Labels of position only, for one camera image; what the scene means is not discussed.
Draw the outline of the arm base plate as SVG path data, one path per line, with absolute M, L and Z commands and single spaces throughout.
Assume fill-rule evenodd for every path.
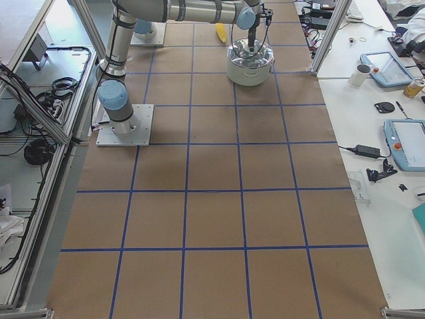
M 153 104 L 133 104 L 133 115 L 125 122 L 114 122 L 104 111 L 96 145 L 98 147 L 148 146 L 153 120 Z
M 162 47 L 165 40 L 166 23 L 137 20 L 131 38 L 131 46 Z

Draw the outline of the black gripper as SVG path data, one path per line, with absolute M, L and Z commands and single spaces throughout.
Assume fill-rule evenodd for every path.
M 255 20 L 253 25 L 248 29 L 248 49 L 250 52 L 254 51 L 256 41 L 256 28 L 260 24 L 261 14 L 263 12 L 263 2 L 247 2 L 247 5 L 254 12 Z

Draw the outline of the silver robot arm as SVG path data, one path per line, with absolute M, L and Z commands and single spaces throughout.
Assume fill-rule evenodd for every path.
M 156 35 L 157 29 L 152 22 L 138 19 L 133 32 L 137 39 L 148 41 Z
M 192 21 L 237 25 L 248 31 L 248 47 L 254 49 L 256 28 L 261 19 L 270 23 L 273 10 L 263 1 L 112 1 L 114 13 L 106 56 L 100 72 L 106 79 L 123 82 L 126 61 L 137 20 L 165 23 Z

